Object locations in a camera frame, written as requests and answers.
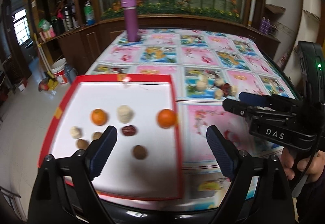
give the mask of white bucket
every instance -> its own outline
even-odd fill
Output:
[[[64,65],[66,62],[66,59],[62,58],[52,65],[52,73],[56,80],[62,85],[68,83],[68,80],[64,74]]]

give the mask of wooden doorframe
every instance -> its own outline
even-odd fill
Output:
[[[29,70],[28,64],[26,63],[16,37],[14,23],[12,21],[11,0],[3,0],[1,4],[1,17],[4,24],[5,37],[9,45],[12,59],[17,64],[21,75],[28,79],[31,76],[31,71]]]

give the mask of patterned tablecloth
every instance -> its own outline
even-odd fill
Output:
[[[153,210],[189,211],[218,207],[230,182],[225,178],[206,142],[206,129],[216,125],[238,149],[264,157],[282,150],[276,144],[248,134],[243,118],[223,110],[220,89],[223,79],[241,91],[295,98],[276,69],[254,42],[236,35],[184,29],[140,30],[141,40],[127,42],[123,32],[91,66],[87,75],[142,73],[171,75],[176,88],[183,149],[184,196],[174,201],[134,201],[102,196],[118,204]],[[197,90],[201,80],[206,87]],[[257,179],[247,197],[255,192]]]

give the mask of window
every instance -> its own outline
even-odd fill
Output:
[[[20,12],[15,13],[13,19],[16,37],[19,45],[21,45],[30,38],[26,10],[23,9]]]

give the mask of purple thermos bottle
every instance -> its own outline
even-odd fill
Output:
[[[136,42],[138,40],[138,16],[137,16],[137,0],[121,0],[121,6],[124,9],[125,28],[127,32],[127,40]]]

